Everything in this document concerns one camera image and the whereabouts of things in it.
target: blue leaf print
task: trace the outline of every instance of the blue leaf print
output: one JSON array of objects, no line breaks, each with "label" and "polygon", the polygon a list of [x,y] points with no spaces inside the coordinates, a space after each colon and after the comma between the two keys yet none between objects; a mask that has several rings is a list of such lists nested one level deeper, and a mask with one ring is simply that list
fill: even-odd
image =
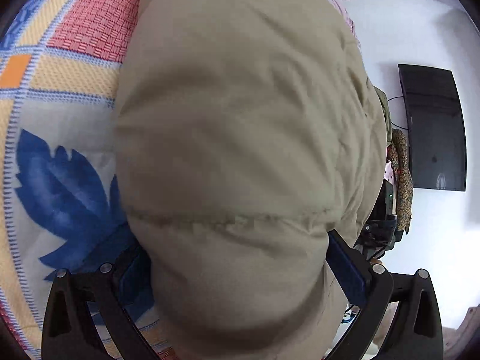
[{"label": "blue leaf print", "polygon": [[[50,155],[47,143],[22,130],[17,145],[17,174],[22,186],[16,193],[28,215],[50,233],[66,242],[40,261],[55,271],[95,271],[104,262],[114,262],[135,242],[120,202],[117,177],[110,184],[110,203],[95,169],[78,151],[71,159],[62,146]],[[150,260],[144,250],[124,274],[119,301],[136,321],[153,306]],[[96,323],[103,323],[94,316]]]}]

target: metal screw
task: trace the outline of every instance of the metal screw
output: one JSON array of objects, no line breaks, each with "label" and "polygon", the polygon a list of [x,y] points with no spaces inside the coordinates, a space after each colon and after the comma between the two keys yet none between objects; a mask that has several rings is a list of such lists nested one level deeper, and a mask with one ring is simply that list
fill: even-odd
[{"label": "metal screw", "polygon": [[419,269],[418,276],[420,276],[422,279],[428,279],[428,272],[424,269]]},{"label": "metal screw", "polygon": [[111,270],[112,270],[112,264],[110,264],[109,262],[102,264],[102,266],[100,267],[100,272],[103,274],[107,274]]},{"label": "metal screw", "polygon": [[385,268],[381,264],[374,264],[372,269],[376,274],[379,274],[379,275],[385,272]]},{"label": "metal screw", "polygon": [[67,274],[67,270],[65,268],[61,268],[57,271],[57,278],[63,278]]}]

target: black wire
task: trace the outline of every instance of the black wire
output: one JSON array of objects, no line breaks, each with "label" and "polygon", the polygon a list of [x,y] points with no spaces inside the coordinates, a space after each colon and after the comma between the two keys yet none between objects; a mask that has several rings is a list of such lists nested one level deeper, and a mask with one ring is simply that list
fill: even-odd
[{"label": "black wire", "polygon": [[392,123],[394,126],[396,126],[396,127],[398,127],[398,128],[402,128],[402,129],[407,130],[407,131],[409,130],[408,128],[399,126],[398,124],[395,124],[395,123],[393,123],[393,122],[390,122],[390,123]]},{"label": "black wire", "polygon": [[403,97],[403,96],[392,97],[391,99],[388,99],[388,100],[387,100],[387,103],[388,103],[390,100],[399,99],[400,97]]},{"label": "black wire", "polygon": [[387,248],[388,245],[385,245],[383,248],[381,248],[380,250],[376,251],[373,256],[371,256],[368,261],[371,261],[373,260],[375,257],[377,257],[379,254],[381,254],[386,248]]}]

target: brown patterned cloth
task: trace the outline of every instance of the brown patterned cloth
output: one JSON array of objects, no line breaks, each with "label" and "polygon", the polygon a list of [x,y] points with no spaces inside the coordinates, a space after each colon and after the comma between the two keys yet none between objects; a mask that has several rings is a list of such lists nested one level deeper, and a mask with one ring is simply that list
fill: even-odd
[{"label": "brown patterned cloth", "polygon": [[397,228],[408,234],[412,218],[413,182],[409,170],[407,138],[401,130],[392,130],[392,144],[387,148],[397,180]]}]

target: tv screen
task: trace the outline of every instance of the tv screen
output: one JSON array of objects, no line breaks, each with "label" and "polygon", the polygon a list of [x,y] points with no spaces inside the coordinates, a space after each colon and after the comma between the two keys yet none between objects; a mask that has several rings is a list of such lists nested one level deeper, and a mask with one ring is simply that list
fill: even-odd
[{"label": "tv screen", "polygon": [[413,186],[465,191],[467,148],[457,86],[449,70],[399,64]]}]

